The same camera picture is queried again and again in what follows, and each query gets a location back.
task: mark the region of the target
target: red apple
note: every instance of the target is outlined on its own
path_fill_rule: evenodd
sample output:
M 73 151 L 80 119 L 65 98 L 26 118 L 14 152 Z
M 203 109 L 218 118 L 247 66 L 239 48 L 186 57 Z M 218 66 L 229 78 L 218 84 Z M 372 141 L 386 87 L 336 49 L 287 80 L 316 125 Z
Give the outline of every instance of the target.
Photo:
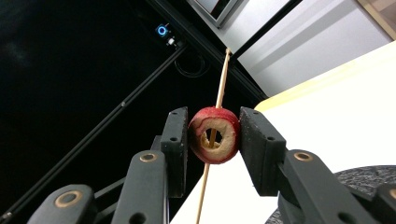
M 207 130 L 216 129 L 221 141 L 209 146 L 210 134 Z M 239 121 L 236 115 L 224 108 L 206 107 L 198 111 L 189 125 L 189 144 L 201 161 L 220 164 L 230 160 L 238 151 Z

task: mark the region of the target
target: screw hole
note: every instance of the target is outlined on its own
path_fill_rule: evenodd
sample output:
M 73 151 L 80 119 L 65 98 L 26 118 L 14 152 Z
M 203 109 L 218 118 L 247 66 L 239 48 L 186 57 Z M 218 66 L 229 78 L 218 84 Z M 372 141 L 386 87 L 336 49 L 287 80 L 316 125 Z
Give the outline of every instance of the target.
M 149 154 L 145 154 L 145 155 L 141 156 L 140 160 L 144 161 L 144 162 L 155 161 L 155 160 L 157 160 L 157 156 L 155 154 L 149 153 Z
M 135 213 L 129 219 L 130 224 L 143 224 L 146 222 L 146 217 L 143 213 Z
M 311 155 L 309 155 L 308 153 L 304 153 L 304 152 L 294 153 L 294 158 L 299 161 L 312 161 L 313 160 Z
M 356 224 L 356 219 L 348 213 L 338 213 L 338 218 L 346 224 Z

